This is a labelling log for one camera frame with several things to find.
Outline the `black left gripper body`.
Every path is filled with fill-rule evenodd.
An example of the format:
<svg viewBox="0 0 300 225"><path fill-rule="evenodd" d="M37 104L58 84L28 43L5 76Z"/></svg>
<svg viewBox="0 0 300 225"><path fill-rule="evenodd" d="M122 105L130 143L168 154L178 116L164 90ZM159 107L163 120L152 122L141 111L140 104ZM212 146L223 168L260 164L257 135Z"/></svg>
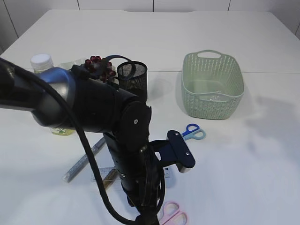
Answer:
<svg viewBox="0 0 300 225"><path fill-rule="evenodd" d="M121 219L126 225L158 225L158 212L165 196L161 165L120 165L121 185L127 200L139 212L135 220Z"/></svg>

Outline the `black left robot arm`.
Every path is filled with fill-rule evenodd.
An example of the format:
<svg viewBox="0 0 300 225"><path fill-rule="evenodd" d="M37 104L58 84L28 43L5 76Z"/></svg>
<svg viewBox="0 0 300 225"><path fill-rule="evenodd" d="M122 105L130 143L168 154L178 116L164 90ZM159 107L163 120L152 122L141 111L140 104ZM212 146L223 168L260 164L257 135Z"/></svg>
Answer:
<svg viewBox="0 0 300 225"><path fill-rule="evenodd" d="M94 77L78 65L35 75L1 59L0 106L29 111L44 127L76 130L109 213L126 225L157 225L165 179L149 141L151 108L137 95ZM85 132L103 134L121 186L139 212L135 220L122 217L111 205Z"/></svg>

